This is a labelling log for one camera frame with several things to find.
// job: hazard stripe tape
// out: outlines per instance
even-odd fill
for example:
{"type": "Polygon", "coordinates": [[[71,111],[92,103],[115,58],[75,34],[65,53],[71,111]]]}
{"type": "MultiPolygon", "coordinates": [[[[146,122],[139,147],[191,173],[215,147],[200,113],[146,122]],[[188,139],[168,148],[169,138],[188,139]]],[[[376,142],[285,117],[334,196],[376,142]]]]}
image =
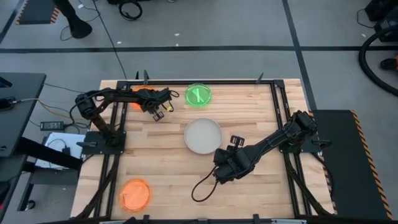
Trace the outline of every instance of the hazard stripe tape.
{"type": "Polygon", "coordinates": [[[375,183],[377,185],[377,189],[378,189],[378,191],[380,193],[380,198],[383,201],[384,208],[386,209],[387,216],[392,220],[393,217],[392,217],[391,209],[390,209],[390,206],[388,205],[388,201],[387,201],[386,195],[384,193],[383,187],[381,185],[381,181],[379,179],[379,175],[377,174],[376,166],[373,163],[372,154],[369,151],[368,144],[366,142],[365,136],[364,136],[362,128],[361,128],[361,123],[359,122],[359,119],[358,119],[358,115],[353,110],[351,110],[351,113],[353,114],[353,117],[354,117],[354,120],[355,120],[355,123],[356,123],[356,127],[358,129],[359,136],[361,137],[361,141],[363,143],[363,148],[365,149],[365,154],[368,157],[369,166],[370,166],[370,168],[372,170],[374,181],[375,181],[375,183]]]}
{"type": "MultiPolygon", "coordinates": [[[[309,110],[309,111],[308,111],[308,115],[310,115],[310,117],[311,117],[312,119],[314,119],[312,110],[309,110]]],[[[323,162],[325,161],[325,159],[323,158],[323,156],[320,156],[319,158],[320,158],[323,162]]],[[[331,185],[330,185],[329,173],[328,173],[328,171],[327,171],[327,169],[326,169],[325,166],[322,165],[322,167],[323,167],[323,172],[325,173],[326,184],[328,185],[328,190],[329,190],[329,194],[330,194],[331,204],[333,205],[334,212],[335,212],[335,214],[337,215],[336,203],[335,203],[335,201],[333,200],[333,197],[331,196],[331,185]]]]}
{"type": "Polygon", "coordinates": [[[25,10],[25,7],[26,7],[26,4],[27,4],[28,1],[29,0],[26,0],[25,3],[22,5],[21,11],[19,13],[19,17],[18,17],[17,21],[15,21],[15,24],[19,25],[19,20],[21,19],[21,16],[24,13],[24,10],[25,10]]]}
{"type": "Polygon", "coordinates": [[[57,17],[59,14],[60,14],[60,10],[57,7],[55,7],[54,11],[52,12],[52,16],[51,16],[51,22],[50,22],[51,24],[54,24],[57,21],[57,17]]]}

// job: black metal frame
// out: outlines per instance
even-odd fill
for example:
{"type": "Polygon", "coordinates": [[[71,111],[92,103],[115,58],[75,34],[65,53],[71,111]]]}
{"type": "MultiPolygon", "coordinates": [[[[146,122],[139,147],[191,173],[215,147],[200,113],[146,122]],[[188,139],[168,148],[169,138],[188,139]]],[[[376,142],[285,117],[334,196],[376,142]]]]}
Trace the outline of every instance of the black metal frame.
{"type": "MultiPolygon", "coordinates": [[[[280,113],[280,108],[279,108],[279,102],[278,102],[278,97],[277,97],[277,91],[276,87],[280,88],[280,92],[282,94],[282,101],[284,105],[284,110],[285,110],[285,115],[287,118],[290,117],[290,110],[289,110],[289,104],[287,101],[287,95],[286,95],[286,90],[284,86],[284,81],[283,80],[254,80],[254,79],[247,79],[247,80],[147,80],[146,85],[192,85],[195,83],[202,83],[206,85],[270,85],[271,87],[271,93],[272,93],[272,99],[274,102],[274,108],[275,108],[275,115],[277,118],[277,123],[278,127],[281,128],[283,126],[282,123],[282,116],[280,113]]],[[[118,81],[117,83],[117,88],[126,88],[130,89],[133,85],[143,85],[144,81],[142,80],[132,80],[132,81],[118,81]]],[[[116,121],[116,115],[118,113],[118,103],[115,103],[113,105],[113,110],[111,114],[111,125],[115,125],[116,121]]],[[[127,103],[123,103],[123,110],[122,110],[122,115],[121,115],[121,120],[120,120],[120,125],[119,128],[121,129],[120,131],[124,131],[124,125],[126,122],[126,115],[127,115],[127,103]]],[[[289,154],[288,153],[283,153],[284,155],[284,162],[287,164],[290,162],[289,154]]],[[[297,172],[304,182],[303,178],[303,172],[302,172],[302,165],[300,161],[300,157],[298,154],[295,154],[295,165],[297,172]]],[[[116,165],[116,168],[119,166],[119,160],[120,160],[120,155],[115,155],[114,156],[114,165],[116,165]]],[[[101,176],[99,180],[99,186],[101,186],[104,182],[104,179],[106,177],[106,172],[108,170],[108,165],[109,165],[109,155],[104,155],[104,160],[103,160],[103,166],[101,170],[101,176]]],[[[289,183],[289,191],[290,191],[290,197],[292,201],[292,207],[293,207],[293,212],[294,216],[297,217],[300,215],[300,209],[299,209],[299,203],[297,201],[297,194],[295,191],[295,185],[293,179],[288,175],[288,183],[289,183]]],[[[112,181],[110,183],[110,189],[109,189],[109,197],[108,197],[108,202],[106,206],[106,216],[107,218],[111,218],[112,214],[112,206],[113,206],[113,199],[114,199],[114,189],[116,186],[116,179],[117,179],[117,172],[116,175],[112,178],[112,181]]],[[[95,207],[95,212],[94,212],[94,217],[99,217],[100,212],[101,212],[101,201],[96,204],[95,207]]],[[[311,215],[311,210],[309,203],[307,199],[303,196],[303,201],[305,205],[305,213],[307,215],[311,215]]],[[[151,222],[156,221],[159,223],[198,223],[198,220],[151,220],[151,222]]],[[[221,222],[221,223],[263,223],[263,222],[269,222],[270,219],[260,219],[258,215],[254,214],[253,219],[225,219],[225,220],[211,220],[212,223],[214,222],[221,222]]]]}

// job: orange petri dish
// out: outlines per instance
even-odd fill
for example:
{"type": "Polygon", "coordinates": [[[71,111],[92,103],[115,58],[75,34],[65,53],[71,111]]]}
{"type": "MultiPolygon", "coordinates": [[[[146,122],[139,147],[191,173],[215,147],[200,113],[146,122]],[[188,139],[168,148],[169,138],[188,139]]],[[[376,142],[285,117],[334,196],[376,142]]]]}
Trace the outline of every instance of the orange petri dish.
{"type": "Polygon", "coordinates": [[[123,185],[119,193],[119,203],[123,210],[135,213],[148,206],[150,197],[150,188],[145,180],[131,179],[123,185]]]}
{"type": "MultiPolygon", "coordinates": [[[[152,87],[147,86],[147,85],[134,86],[134,87],[132,88],[133,91],[138,91],[138,90],[142,90],[142,89],[145,89],[145,90],[154,90],[152,87]]],[[[137,103],[130,103],[130,106],[131,106],[132,108],[134,108],[134,109],[141,110],[141,106],[138,105],[137,103]]]]}

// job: black desk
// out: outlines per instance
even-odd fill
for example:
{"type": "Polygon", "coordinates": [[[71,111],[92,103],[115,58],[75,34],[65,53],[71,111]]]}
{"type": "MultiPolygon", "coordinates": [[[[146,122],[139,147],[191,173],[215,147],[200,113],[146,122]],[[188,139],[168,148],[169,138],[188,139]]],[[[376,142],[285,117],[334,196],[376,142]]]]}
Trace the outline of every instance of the black desk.
{"type": "MultiPolygon", "coordinates": [[[[13,96],[17,100],[38,98],[45,75],[38,73],[0,73],[0,77],[12,83],[10,88],[0,88],[0,98],[13,96]]],[[[4,218],[21,172],[35,172],[28,156],[79,170],[81,160],[23,138],[22,134],[33,112],[36,101],[18,103],[9,111],[0,111],[0,181],[9,180],[10,189],[0,210],[0,222],[4,218]]]]}

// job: gray floor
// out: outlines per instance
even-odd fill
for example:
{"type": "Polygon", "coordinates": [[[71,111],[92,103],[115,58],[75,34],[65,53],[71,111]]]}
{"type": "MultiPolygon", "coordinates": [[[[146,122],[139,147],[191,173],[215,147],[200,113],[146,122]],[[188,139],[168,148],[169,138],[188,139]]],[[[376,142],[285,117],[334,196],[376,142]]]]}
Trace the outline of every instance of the gray floor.
{"type": "MultiPolygon", "coordinates": [[[[74,6],[77,0],[70,0],[74,6]]],[[[82,0],[93,7],[90,0],[82,0]]],[[[0,7],[0,30],[14,10],[17,0],[0,7]]],[[[360,46],[374,33],[357,25],[356,11],[363,0],[288,0],[301,46],[360,46]]],[[[293,46],[282,0],[166,0],[143,2],[144,14],[137,22],[120,18],[117,8],[98,1],[104,23],[116,47],[175,47],[217,45],[293,46]]],[[[82,19],[96,13],[76,9],[82,19]]],[[[363,22],[369,22],[364,14],[363,22]]],[[[66,20],[59,16],[51,25],[17,26],[15,22],[0,43],[0,49],[68,49],[111,47],[99,19],[90,24],[93,33],[82,40],[62,42],[60,31],[66,20]]],[[[384,45],[375,41],[373,45],[384,45]]],[[[397,74],[383,72],[378,63],[395,52],[369,52],[370,66],[383,79],[398,87],[397,74]]],[[[119,57],[128,78],[146,69],[151,78],[301,78],[294,51],[236,50],[194,52],[121,52],[119,57]]],[[[303,52],[310,84],[318,109],[356,110],[374,162],[379,171],[394,217],[398,217],[398,152],[395,137],[397,99],[372,84],[362,73],[358,53],[350,51],[303,52]]],[[[75,90],[97,89],[100,80],[123,79],[115,54],[56,53],[0,54],[2,72],[39,72],[47,83],[75,90]]],[[[73,105],[76,94],[45,86],[40,96],[47,103],[65,109],[73,105]]],[[[31,120],[59,120],[37,106],[31,120]]],[[[29,124],[24,135],[41,141],[43,133],[29,124]]],[[[38,223],[68,218],[74,186],[35,186],[31,199],[37,208],[15,212],[27,175],[22,176],[12,205],[3,223],[38,223]]]]}

